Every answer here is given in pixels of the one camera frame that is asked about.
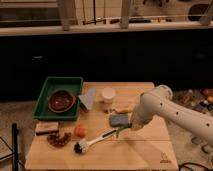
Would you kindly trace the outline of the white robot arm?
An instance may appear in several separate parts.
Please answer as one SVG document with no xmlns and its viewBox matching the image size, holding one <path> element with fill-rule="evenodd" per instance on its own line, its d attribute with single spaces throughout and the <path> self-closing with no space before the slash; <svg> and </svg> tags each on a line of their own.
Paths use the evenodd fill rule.
<svg viewBox="0 0 213 171">
<path fill-rule="evenodd" d="M 131 115 L 131 129 L 142 129 L 157 114 L 203 138 L 213 146 L 213 117 L 180 106 L 171 101 L 172 97 L 173 92 L 166 85 L 142 93 Z"/>
</svg>

